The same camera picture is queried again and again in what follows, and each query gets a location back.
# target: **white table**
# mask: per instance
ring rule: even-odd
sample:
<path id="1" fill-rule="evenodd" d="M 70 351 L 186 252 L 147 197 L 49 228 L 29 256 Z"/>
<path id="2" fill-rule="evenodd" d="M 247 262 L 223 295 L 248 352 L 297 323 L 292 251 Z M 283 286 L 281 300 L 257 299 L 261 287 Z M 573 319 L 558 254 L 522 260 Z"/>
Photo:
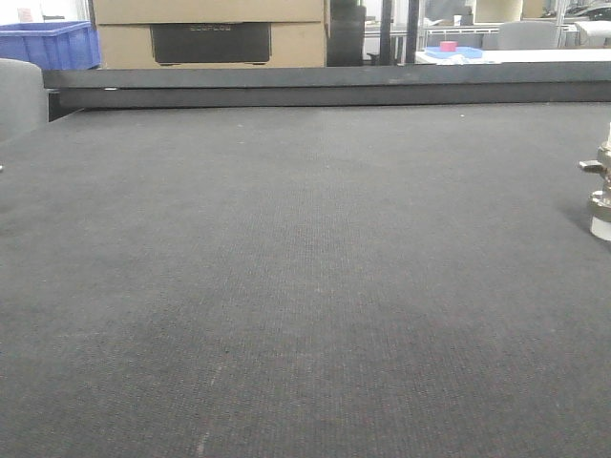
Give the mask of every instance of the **white table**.
<path id="1" fill-rule="evenodd" d="M 485 51 L 480 59 L 470 59 L 471 64 L 502 62 L 600 62 L 611 61 L 611 49 L 584 50 L 518 50 Z M 437 59 L 425 52 L 416 53 L 418 64 L 448 64 L 448 59 Z"/>

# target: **metal frame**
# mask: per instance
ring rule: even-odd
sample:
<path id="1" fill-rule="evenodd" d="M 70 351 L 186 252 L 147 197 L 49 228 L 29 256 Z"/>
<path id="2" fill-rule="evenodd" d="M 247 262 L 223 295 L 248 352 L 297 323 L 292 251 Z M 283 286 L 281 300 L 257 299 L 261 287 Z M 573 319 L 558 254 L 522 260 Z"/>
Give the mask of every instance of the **metal frame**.
<path id="1" fill-rule="evenodd" d="M 610 62 L 44 72 L 63 108 L 611 101 Z"/>

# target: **metal valve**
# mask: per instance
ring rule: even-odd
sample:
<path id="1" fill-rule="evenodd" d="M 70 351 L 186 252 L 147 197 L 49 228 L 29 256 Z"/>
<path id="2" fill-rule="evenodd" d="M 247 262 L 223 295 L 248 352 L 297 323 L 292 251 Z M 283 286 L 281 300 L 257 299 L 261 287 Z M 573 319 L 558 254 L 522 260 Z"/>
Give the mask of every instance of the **metal valve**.
<path id="1" fill-rule="evenodd" d="M 592 193 L 588 209 L 592 213 L 591 231 L 595 236 L 611 241 L 611 132 L 609 139 L 599 147 L 596 160 L 579 163 L 583 172 L 599 174 L 603 179 L 601 191 Z"/>

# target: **dark gray felt surface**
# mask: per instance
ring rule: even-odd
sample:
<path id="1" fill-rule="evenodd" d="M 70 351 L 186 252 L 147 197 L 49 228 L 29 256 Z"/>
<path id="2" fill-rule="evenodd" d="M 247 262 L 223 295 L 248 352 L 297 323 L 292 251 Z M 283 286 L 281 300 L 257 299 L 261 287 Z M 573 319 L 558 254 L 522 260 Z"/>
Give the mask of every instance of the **dark gray felt surface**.
<path id="1" fill-rule="evenodd" d="M 0 146 L 2 458 L 608 458 L 609 104 L 76 114 Z"/>

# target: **gray chair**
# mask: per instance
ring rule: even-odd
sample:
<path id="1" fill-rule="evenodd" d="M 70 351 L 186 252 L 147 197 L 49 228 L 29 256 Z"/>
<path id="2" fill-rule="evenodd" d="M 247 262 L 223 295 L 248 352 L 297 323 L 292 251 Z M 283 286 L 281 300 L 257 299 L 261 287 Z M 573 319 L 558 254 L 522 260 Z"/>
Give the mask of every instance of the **gray chair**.
<path id="1" fill-rule="evenodd" d="M 42 71 L 29 62 L 0 59 L 0 142 L 49 122 Z"/>
<path id="2" fill-rule="evenodd" d="M 498 27 L 498 48 L 506 50 L 551 50 L 558 47 L 553 22 L 516 21 Z"/>

